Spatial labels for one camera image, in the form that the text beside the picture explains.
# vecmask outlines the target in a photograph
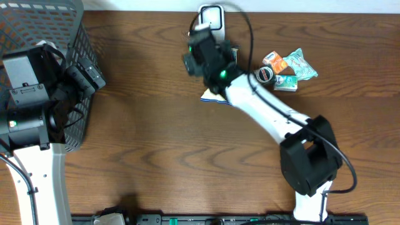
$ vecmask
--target snack wrapper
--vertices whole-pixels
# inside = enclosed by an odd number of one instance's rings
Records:
[[[318,73],[304,60],[301,48],[292,52],[288,57],[283,58],[287,64],[293,69],[297,76],[297,80],[308,80],[317,77]]]
[[[276,75],[274,84],[275,91],[296,91],[298,89],[298,78],[293,75]]]
[[[287,62],[285,62],[285,60],[283,60],[283,58],[278,53],[276,53],[276,51],[273,51],[269,53],[266,57],[264,57],[262,63],[264,63],[265,65],[270,64],[275,74],[279,74],[288,66]]]

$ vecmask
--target small box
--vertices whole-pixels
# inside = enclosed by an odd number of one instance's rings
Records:
[[[275,91],[296,91],[298,89],[298,78],[293,75],[275,75]]]
[[[235,60],[236,64],[238,63],[238,51],[239,51],[239,46],[231,47],[232,59]]]
[[[266,57],[264,57],[262,63],[264,63],[265,65],[270,64],[275,74],[279,74],[288,66],[287,62],[285,62],[285,60],[283,60],[283,58],[278,53],[276,53],[276,51],[273,51],[269,53]]]

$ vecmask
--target green led light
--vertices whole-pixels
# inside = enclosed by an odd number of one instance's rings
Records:
[[[223,71],[219,74],[219,77],[222,78],[222,79],[224,79],[224,78],[226,78],[226,75],[227,75],[226,71],[223,70]]]
[[[250,222],[258,221],[258,219],[250,219]]]
[[[10,128],[13,128],[14,126],[17,126],[17,121],[10,121],[9,122]]]
[[[169,219],[169,225],[178,225],[178,219],[174,218]]]

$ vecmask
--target food packet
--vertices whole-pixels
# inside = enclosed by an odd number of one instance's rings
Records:
[[[317,77],[318,73],[304,60],[301,48],[292,52],[288,57],[283,58],[287,64],[293,69],[297,76],[297,80],[308,80]]]
[[[275,91],[296,91],[298,89],[298,78],[293,75],[275,75]]]
[[[266,57],[264,57],[262,63],[264,63],[265,65],[270,64],[275,74],[279,74],[288,66],[285,60],[283,60],[282,57],[278,53],[276,53],[276,51],[273,51],[269,53]]]

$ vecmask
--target gray mesh basket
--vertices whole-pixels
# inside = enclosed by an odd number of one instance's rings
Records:
[[[81,0],[0,0],[0,57],[7,51],[33,46],[39,41],[53,42],[65,55],[67,65],[87,56],[97,64],[81,22]],[[11,89],[5,69],[0,70],[0,110],[12,107]],[[88,122],[91,99],[85,99],[76,107],[84,112],[84,118],[65,130],[66,151],[79,149]],[[76,112],[69,114],[69,122],[79,119]]]

